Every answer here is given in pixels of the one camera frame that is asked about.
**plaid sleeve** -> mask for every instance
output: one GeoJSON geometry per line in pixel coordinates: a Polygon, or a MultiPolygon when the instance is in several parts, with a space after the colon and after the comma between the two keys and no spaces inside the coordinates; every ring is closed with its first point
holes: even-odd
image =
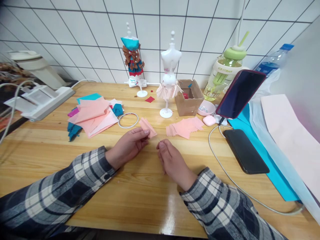
{"type": "Polygon", "coordinates": [[[61,227],[114,174],[105,147],[77,156],[69,167],[0,198],[2,230],[46,238],[61,227]]]}
{"type": "Polygon", "coordinates": [[[245,194],[222,183],[208,167],[180,195],[209,239],[287,239],[259,216],[245,194]]]}

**power strip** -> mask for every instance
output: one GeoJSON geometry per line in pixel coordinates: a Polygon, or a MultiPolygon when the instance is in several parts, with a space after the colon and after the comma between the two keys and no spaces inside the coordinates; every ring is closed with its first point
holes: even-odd
{"type": "MultiPolygon", "coordinates": [[[[29,118],[31,122],[40,121],[75,93],[75,91],[69,87],[60,87],[58,90],[52,92],[43,91],[43,93],[50,97],[49,100],[44,104],[39,104],[38,102],[38,104],[33,104],[23,98],[18,97],[16,109],[22,112],[21,116],[29,118]]],[[[4,104],[13,107],[14,98],[9,99],[8,101],[4,102],[4,104]]]]}

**mannequin dress form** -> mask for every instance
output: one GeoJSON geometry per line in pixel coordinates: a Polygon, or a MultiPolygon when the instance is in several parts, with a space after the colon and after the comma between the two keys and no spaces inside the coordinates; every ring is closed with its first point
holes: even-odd
{"type": "Polygon", "coordinates": [[[172,116],[172,110],[168,108],[168,101],[170,98],[174,98],[178,92],[182,92],[178,85],[175,74],[173,73],[182,53],[175,49],[174,31],[171,32],[171,43],[168,50],[161,53],[161,59],[163,62],[164,75],[162,82],[157,89],[157,96],[163,98],[166,101],[166,107],[160,110],[160,116],[163,118],[169,118],[172,116]]]}
{"type": "Polygon", "coordinates": [[[127,23],[127,33],[126,37],[122,37],[121,41],[124,46],[122,48],[123,54],[126,57],[124,61],[129,70],[129,83],[136,84],[140,87],[140,91],[137,92],[138,97],[145,97],[148,95],[147,91],[142,90],[143,79],[140,79],[140,75],[143,73],[144,62],[140,59],[139,50],[140,43],[139,39],[131,36],[131,31],[129,28],[129,23],[127,23]]]}

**black smartphone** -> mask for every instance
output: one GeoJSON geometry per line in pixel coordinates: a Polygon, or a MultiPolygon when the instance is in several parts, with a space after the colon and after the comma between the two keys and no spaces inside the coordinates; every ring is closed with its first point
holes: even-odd
{"type": "Polygon", "coordinates": [[[217,107],[216,114],[235,119],[265,80],[266,75],[253,70],[241,70],[217,107]]]}
{"type": "Polygon", "coordinates": [[[270,172],[268,166],[264,163],[257,150],[242,130],[225,130],[223,134],[245,173],[259,174],[270,172]]]}

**phone screen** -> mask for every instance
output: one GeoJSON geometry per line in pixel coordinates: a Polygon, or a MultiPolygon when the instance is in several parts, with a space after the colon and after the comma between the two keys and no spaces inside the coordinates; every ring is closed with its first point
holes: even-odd
{"type": "Polygon", "coordinates": [[[264,73],[252,70],[241,70],[237,76],[218,106],[216,114],[236,118],[266,77],[264,73]]]}

